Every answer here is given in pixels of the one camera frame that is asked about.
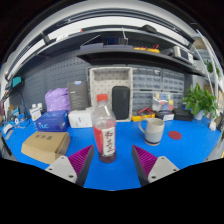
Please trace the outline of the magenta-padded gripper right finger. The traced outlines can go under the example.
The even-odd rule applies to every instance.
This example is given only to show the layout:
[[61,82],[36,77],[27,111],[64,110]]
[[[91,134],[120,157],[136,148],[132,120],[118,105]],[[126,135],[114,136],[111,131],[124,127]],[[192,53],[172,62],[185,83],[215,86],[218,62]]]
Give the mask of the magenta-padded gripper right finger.
[[132,146],[132,158],[141,186],[153,183],[179,170],[179,168],[165,156],[156,157],[135,145]]

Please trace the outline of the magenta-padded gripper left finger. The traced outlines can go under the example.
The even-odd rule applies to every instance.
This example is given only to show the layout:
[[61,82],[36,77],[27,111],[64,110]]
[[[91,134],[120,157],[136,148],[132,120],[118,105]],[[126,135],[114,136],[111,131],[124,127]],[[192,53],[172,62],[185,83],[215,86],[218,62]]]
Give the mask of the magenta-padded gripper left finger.
[[70,156],[60,156],[46,171],[83,187],[94,156],[94,146],[87,146]]

